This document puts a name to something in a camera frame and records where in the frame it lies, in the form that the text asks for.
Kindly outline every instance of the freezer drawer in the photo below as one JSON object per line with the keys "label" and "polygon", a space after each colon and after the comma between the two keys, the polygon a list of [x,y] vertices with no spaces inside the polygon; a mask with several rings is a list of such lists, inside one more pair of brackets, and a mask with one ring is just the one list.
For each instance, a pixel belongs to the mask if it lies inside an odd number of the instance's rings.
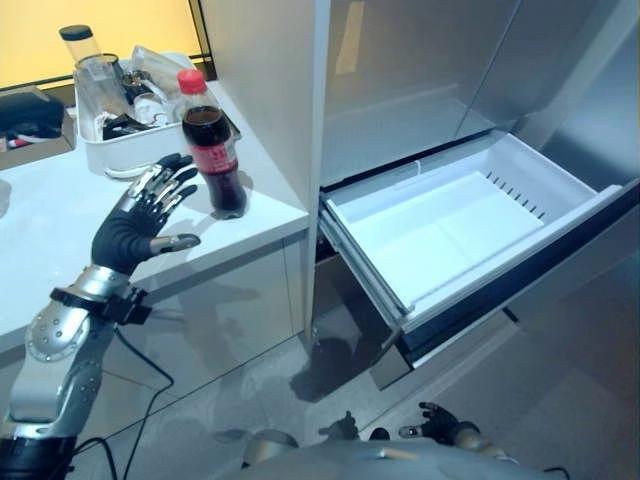
{"label": "freezer drawer", "polygon": [[407,334],[561,238],[620,191],[612,185],[595,192],[494,131],[324,192],[319,223],[385,321]]}

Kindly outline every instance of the cabinet door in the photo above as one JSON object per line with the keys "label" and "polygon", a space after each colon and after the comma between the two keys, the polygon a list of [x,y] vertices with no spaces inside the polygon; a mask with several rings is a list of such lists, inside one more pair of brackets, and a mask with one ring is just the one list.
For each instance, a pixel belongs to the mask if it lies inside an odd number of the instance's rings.
{"label": "cabinet door", "polygon": [[451,141],[515,0],[334,0],[322,185]]}
{"label": "cabinet door", "polygon": [[[282,242],[174,285],[146,288],[153,312],[123,333],[176,380],[182,396],[293,335]],[[159,388],[165,380],[114,340],[104,369]]]}

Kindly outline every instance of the red label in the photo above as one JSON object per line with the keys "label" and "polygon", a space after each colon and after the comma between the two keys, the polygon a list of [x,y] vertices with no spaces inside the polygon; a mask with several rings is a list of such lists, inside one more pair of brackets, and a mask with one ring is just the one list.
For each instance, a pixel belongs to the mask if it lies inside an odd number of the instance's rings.
{"label": "red label", "polygon": [[226,173],[238,166],[238,157],[233,145],[233,138],[224,143],[207,147],[191,145],[191,153],[198,170],[202,173]]}

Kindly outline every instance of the power cord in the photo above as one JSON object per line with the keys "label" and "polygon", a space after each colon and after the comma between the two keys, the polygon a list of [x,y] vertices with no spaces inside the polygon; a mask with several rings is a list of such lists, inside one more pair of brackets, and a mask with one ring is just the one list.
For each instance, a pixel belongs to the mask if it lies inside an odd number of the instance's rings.
{"label": "power cord", "polygon": [[145,362],[147,365],[149,365],[151,368],[153,368],[156,372],[158,372],[160,375],[162,375],[164,378],[166,378],[167,381],[169,382],[168,385],[166,385],[165,387],[163,387],[160,390],[158,390],[153,395],[153,397],[151,397],[151,400],[149,401],[149,405],[147,406],[147,410],[144,412],[144,417],[142,418],[142,423],[140,423],[140,428],[138,429],[138,435],[136,436],[136,440],[133,443],[133,447],[131,449],[131,453],[129,454],[129,460],[127,461],[127,467],[124,470],[124,477],[122,477],[122,480],[127,480],[127,476],[129,475],[129,469],[131,468],[131,462],[133,462],[133,457],[136,454],[136,449],[138,448],[138,443],[140,442],[140,437],[142,437],[142,432],[144,430],[145,425],[147,424],[147,419],[149,418],[149,414],[151,412],[151,409],[153,408],[153,404],[156,401],[156,399],[158,398],[158,396],[160,396],[161,393],[166,392],[168,389],[170,389],[174,385],[175,380],[173,379],[173,377],[171,375],[169,375],[162,368],[160,368],[158,365],[156,365],[151,359],[147,358],[140,350],[138,350],[131,343],[129,343],[129,341],[126,338],[124,338],[124,336],[122,336],[122,333],[120,332],[120,330],[117,327],[115,328],[115,333],[116,333],[116,337],[118,338],[118,340],[120,340],[120,342],[122,342],[122,344],[125,347],[127,347],[129,350],[131,350],[131,352],[134,355],[136,355],[143,362]]}
{"label": "power cord", "polygon": [[550,467],[543,470],[544,473],[562,472],[567,480],[571,480],[571,475],[564,467]]}
{"label": "power cord", "polygon": [[[133,443],[133,447],[131,448],[131,453],[129,454],[129,460],[127,461],[127,467],[125,468],[125,471],[124,471],[124,477],[122,477],[122,480],[126,480],[128,475],[129,475],[129,470],[131,469],[131,463],[133,462],[133,457],[135,456],[136,450],[138,448],[138,443],[140,443],[140,438],[142,437],[142,432],[144,431],[144,427],[147,424],[147,419],[149,418],[151,409],[153,408],[153,404],[155,403],[156,399],[158,398],[158,396],[160,396],[161,393],[164,393],[165,391],[167,391],[169,388],[171,388],[174,385],[175,380],[173,379],[173,377],[171,375],[169,375],[162,368],[160,368],[158,365],[156,365],[151,359],[146,357],[140,350],[138,350],[126,338],[124,338],[124,336],[122,335],[122,333],[120,332],[120,330],[117,327],[115,328],[115,335],[118,338],[118,340],[120,340],[120,342],[122,342],[122,344],[126,348],[128,348],[134,355],[136,355],[143,362],[145,362],[147,365],[149,365],[151,368],[153,368],[156,372],[158,372],[160,375],[162,375],[164,378],[166,378],[167,381],[169,382],[168,385],[166,385],[165,387],[163,387],[160,390],[158,390],[153,395],[153,397],[151,397],[151,400],[149,401],[149,404],[147,405],[147,410],[145,411],[144,417],[142,418],[142,423],[140,424],[140,428],[138,429],[138,434],[136,436],[136,440]],[[63,467],[63,465],[68,464],[69,461],[73,457],[75,457],[78,453],[86,450],[87,447],[92,446],[93,444],[96,444],[96,443],[102,445],[102,448],[105,451],[105,454],[107,456],[107,462],[109,464],[109,470],[111,471],[111,479],[112,480],[118,480],[118,476],[117,476],[117,473],[116,473],[115,462],[113,461],[113,453],[111,452],[111,448],[109,447],[109,444],[107,443],[107,441],[104,438],[101,438],[101,437],[90,438],[90,439],[82,442],[80,445],[78,445],[73,450],[73,452],[71,452],[71,454],[69,455],[69,458],[66,458],[63,461],[61,461],[59,466],[56,469],[54,469],[54,471],[49,476],[49,479],[56,478],[56,475],[58,474],[60,469]]]}
{"label": "power cord", "polygon": [[102,445],[102,448],[104,449],[104,452],[107,456],[107,462],[109,463],[111,479],[118,480],[118,475],[116,473],[116,464],[113,461],[113,453],[111,453],[111,447],[109,447],[109,444],[107,443],[107,441],[101,437],[92,437],[88,440],[85,440],[76,448],[74,448],[68,457],[60,461],[58,466],[51,472],[51,474],[47,477],[47,479],[51,480],[51,479],[57,478],[58,473],[60,472],[60,469],[63,468],[64,465],[68,465],[73,457],[75,457],[78,453],[83,452],[88,447],[92,446],[94,443],[98,443]]}

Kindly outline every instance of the plastic bottle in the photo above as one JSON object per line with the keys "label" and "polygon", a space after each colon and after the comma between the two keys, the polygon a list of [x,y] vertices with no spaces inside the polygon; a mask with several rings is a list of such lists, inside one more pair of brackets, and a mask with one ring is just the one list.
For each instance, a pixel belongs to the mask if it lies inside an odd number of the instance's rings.
{"label": "plastic bottle", "polygon": [[244,214],[247,196],[238,179],[238,157],[229,122],[199,70],[181,70],[178,83],[184,96],[182,131],[193,159],[209,186],[211,204],[222,219]]}

